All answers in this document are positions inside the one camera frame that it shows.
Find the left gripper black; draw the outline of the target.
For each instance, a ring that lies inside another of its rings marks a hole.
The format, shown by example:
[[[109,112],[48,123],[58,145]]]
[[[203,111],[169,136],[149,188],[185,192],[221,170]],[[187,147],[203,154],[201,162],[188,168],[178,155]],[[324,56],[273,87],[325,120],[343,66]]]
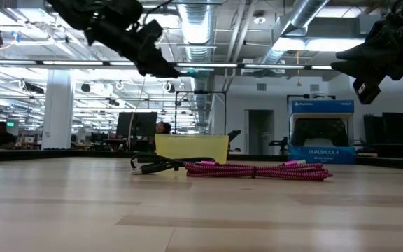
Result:
[[[95,41],[100,42],[133,62],[142,76],[178,78],[181,73],[163,58],[162,51],[155,46],[162,32],[163,28],[156,20],[140,29],[135,23],[131,30],[108,20],[95,20],[85,30],[85,37],[89,46]]]

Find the yellow translucent plastic bin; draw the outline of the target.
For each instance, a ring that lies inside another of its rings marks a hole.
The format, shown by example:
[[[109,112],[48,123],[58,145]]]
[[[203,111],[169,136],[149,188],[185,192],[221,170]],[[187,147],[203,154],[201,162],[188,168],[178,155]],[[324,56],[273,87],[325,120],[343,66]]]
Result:
[[[166,158],[212,158],[226,163],[229,137],[226,135],[157,134],[156,153]]]

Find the bright ceiling light panel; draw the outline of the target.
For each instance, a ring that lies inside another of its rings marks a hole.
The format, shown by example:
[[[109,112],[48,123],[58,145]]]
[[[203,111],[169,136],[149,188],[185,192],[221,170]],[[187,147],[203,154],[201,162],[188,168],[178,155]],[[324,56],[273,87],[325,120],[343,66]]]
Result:
[[[359,38],[280,38],[272,46],[277,51],[314,51],[314,52],[341,52],[364,43]]]

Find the black computer monitor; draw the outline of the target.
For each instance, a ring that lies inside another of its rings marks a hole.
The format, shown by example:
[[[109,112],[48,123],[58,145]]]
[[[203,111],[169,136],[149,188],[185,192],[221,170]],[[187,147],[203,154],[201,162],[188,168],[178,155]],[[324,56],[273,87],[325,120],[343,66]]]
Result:
[[[124,137],[152,137],[156,133],[157,112],[119,113],[116,134]]]

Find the black equipment cases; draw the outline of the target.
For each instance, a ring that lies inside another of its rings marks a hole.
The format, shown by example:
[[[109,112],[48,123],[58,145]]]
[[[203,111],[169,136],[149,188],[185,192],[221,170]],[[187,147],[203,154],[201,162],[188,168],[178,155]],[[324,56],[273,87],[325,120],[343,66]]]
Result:
[[[365,114],[363,122],[366,142],[370,145],[403,144],[403,113]]]

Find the overhead LED light bar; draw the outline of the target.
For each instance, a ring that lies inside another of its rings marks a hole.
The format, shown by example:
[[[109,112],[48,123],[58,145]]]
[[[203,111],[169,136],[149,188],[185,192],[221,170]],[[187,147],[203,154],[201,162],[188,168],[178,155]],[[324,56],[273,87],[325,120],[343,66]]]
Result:
[[[299,64],[243,64],[243,63],[210,63],[210,62],[170,62],[175,68],[192,69],[264,69],[264,70],[305,70],[305,71],[333,71],[328,65],[299,65]],[[123,69],[135,67],[133,62],[111,61],[72,61],[72,60],[25,60],[0,59],[0,66],[10,67],[68,67],[98,69],[102,67]]]

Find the blue DualShock controller box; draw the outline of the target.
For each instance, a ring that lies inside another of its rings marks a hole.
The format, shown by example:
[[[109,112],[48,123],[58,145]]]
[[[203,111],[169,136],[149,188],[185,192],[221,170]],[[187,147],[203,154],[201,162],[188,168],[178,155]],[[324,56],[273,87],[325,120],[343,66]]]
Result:
[[[308,163],[353,164],[354,101],[298,99],[288,102],[288,158]]]

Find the white square pillar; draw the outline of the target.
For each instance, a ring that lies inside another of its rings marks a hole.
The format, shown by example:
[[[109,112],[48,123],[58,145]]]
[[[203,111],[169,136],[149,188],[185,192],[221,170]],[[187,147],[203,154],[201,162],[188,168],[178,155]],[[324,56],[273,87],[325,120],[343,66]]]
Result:
[[[75,80],[71,70],[48,71],[41,147],[70,149]]]

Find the round ceiling sensor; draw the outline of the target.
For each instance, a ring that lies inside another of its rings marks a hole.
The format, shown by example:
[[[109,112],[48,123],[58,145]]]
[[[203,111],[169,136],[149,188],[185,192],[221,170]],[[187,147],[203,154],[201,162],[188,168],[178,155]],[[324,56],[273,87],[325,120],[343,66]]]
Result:
[[[257,10],[253,13],[253,22],[257,25],[264,24],[266,22],[265,11]]]

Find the silver ceiling duct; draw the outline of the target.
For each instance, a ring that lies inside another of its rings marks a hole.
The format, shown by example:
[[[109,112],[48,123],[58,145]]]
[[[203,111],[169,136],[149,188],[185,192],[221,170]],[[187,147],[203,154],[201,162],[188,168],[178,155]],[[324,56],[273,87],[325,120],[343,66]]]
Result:
[[[181,16],[181,31],[185,48],[185,61],[189,63],[204,63],[212,60],[213,49],[209,47],[213,32],[213,7],[201,4],[178,5]],[[209,94],[193,94],[195,105],[195,131],[204,134],[208,128]]]
[[[305,36],[308,25],[319,14],[319,12],[328,4],[330,0],[296,0],[292,10],[276,19],[272,29],[272,45],[268,51],[263,54],[260,64],[276,64],[280,61],[283,54],[293,46],[295,42],[287,39],[285,36],[291,32],[298,33],[299,36]]]

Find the black table edge rail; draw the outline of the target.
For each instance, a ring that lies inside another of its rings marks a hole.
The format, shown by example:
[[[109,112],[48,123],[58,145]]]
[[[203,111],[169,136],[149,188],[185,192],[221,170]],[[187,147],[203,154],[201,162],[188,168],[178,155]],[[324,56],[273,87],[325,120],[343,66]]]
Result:
[[[13,160],[35,160],[47,158],[130,158],[131,153],[90,151],[90,150],[0,150],[0,162]],[[227,156],[228,161],[251,162],[285,162],[286,156],[281,155],[236,155]],[[356,157],[356,165],[389,167],[403,169],[403,158],[394,157]]]

